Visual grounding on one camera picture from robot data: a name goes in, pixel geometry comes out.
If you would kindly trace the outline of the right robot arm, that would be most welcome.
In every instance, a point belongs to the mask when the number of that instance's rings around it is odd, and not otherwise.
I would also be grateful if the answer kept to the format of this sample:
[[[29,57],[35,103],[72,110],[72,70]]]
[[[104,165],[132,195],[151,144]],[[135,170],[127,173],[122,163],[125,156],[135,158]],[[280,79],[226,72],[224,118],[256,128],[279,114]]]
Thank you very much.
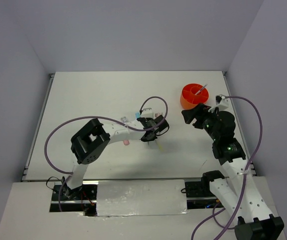
[[[211,137],[212,152],[226,173],[209,171],[202,175],[201,191],[215,195],[230,215],[216,237],[233,227],[238,240],[276,240],[284,229],[281,217],[274,216],[259,192],[249,169],[245,152],[235,138],[232,113],[202,103],[181,112],[186,124],[205,130]]]

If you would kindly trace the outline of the orange round divided container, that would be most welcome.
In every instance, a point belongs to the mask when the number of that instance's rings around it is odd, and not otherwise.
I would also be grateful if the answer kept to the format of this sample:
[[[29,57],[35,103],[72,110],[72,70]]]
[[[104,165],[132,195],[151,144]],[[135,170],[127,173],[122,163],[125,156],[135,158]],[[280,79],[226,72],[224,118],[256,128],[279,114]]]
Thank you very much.
[[[195,93],[203,85],[197,83],[189,83],[183,87],[180,95],[180,105],[184,110],[193,109],[198,104],[205,104],[209,99],[209,92],[205,88],[200,94]]]

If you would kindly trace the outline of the reflective silver base plate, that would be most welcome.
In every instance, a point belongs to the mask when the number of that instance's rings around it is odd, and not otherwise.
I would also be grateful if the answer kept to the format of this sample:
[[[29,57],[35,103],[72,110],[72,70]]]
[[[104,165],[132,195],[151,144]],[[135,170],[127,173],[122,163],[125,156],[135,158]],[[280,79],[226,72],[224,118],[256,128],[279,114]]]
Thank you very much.
[[[188,212],[185,182],[173,180],[100,181],[96,213],[99,217],[171,216]]]

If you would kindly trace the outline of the small pink highlighter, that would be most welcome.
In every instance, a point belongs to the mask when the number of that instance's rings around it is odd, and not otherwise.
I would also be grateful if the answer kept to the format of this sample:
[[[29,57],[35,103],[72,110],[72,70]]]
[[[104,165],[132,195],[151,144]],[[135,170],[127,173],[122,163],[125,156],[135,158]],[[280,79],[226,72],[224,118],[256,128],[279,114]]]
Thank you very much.
[[[129,142],[128,140],[124,140],[124,141],[123,141],[123,144],[124,144],[125,146],[128,146],[128,145],[130,144],[130,142]]]

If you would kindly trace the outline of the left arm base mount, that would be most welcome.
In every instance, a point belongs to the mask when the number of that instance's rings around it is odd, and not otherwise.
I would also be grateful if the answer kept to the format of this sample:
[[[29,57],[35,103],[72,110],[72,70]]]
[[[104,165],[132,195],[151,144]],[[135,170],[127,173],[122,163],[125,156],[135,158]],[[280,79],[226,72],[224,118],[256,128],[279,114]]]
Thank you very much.
[[[63,181],[64,179],[51,176],[45,182],[45,186],[51,190],[49,212],[79,212],[87,217],[97,216],[98,183],[83,184],[82,187],[68,196],[66,187],[63,187],[59,194]]]

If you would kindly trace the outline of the yellow gel pen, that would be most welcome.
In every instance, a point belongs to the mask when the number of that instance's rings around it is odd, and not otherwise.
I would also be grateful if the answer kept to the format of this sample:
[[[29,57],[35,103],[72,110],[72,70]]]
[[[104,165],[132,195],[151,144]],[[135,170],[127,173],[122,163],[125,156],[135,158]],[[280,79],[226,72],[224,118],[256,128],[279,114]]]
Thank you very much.
[[[164,149],[163,149],[163,147],[161,146],[160,143],[156,142],[156,145],[157,145],[158,149],[159,149],[161,152],[164,151]]]

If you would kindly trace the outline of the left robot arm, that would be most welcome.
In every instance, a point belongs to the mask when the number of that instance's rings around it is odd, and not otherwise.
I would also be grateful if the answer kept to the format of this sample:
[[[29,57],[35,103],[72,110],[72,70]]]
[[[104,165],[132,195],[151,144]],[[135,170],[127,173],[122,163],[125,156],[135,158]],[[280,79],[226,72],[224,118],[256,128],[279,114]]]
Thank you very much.
[[[70,179],[63,186],[63,194],[69,200],[81,195],[88,165],[97,161],[109,144],[130,140],[153,142],[169,128],[161,115],[155,119],[139,117],[121,124],[101,123],[97,118],[90,120],[70,140],[76,161]]]

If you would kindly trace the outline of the light blue highlighter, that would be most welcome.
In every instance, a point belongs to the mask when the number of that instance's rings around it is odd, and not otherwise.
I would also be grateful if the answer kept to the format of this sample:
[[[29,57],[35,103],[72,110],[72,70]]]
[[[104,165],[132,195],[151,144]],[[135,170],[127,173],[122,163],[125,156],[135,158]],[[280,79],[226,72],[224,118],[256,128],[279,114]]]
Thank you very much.
[[[140,113],[139,113],[139,112],[136,112],[136,113],[135,113],[135,118],[138,119],[139,117],[140,117]]]

